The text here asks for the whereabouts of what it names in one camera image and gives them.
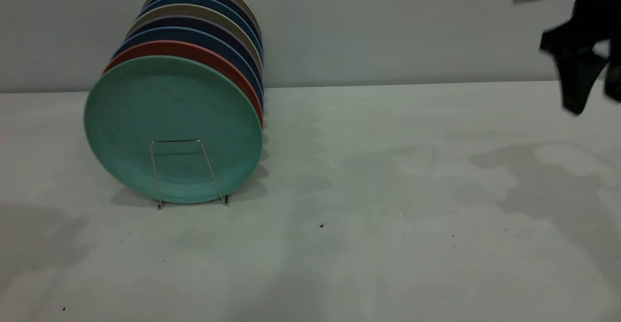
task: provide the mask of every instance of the white table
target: white table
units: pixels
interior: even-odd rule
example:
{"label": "white table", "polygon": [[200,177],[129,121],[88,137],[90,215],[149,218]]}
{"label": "white table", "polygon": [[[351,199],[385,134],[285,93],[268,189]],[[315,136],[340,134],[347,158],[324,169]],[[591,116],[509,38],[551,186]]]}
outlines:
{"label": "white table", "polygon": [[621,321],[599,89],[579,118],[557,82],[271,89],[230,207],[162,211],[98,164],[85,98],[0,95],[2,322]]}

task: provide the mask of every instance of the stack of plates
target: stack of plates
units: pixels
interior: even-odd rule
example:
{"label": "stack of plates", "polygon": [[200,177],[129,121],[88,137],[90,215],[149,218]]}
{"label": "stack of plates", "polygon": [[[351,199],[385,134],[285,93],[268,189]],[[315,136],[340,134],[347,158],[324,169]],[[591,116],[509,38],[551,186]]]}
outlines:
{"label": "stack of plates", "polygon": [[[146,196],[159,184],[163,201],[239,188],[262,150],[261,40],[243,0],[147,0],[86,102],[95,156]],[[159,143],[193,140],[218,183],[200,143]]]}

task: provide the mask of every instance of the gray wall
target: gray wall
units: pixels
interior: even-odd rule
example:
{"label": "gray wall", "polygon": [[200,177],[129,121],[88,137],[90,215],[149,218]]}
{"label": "gray wall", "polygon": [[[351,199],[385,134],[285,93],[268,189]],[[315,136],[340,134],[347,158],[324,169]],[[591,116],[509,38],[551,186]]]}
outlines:
{"label": "gray wall", "polygon": [[[267,86],[554,79],[573,0],[246,0]],[[88,90],[144,0],[0,0],[0,91]]]}

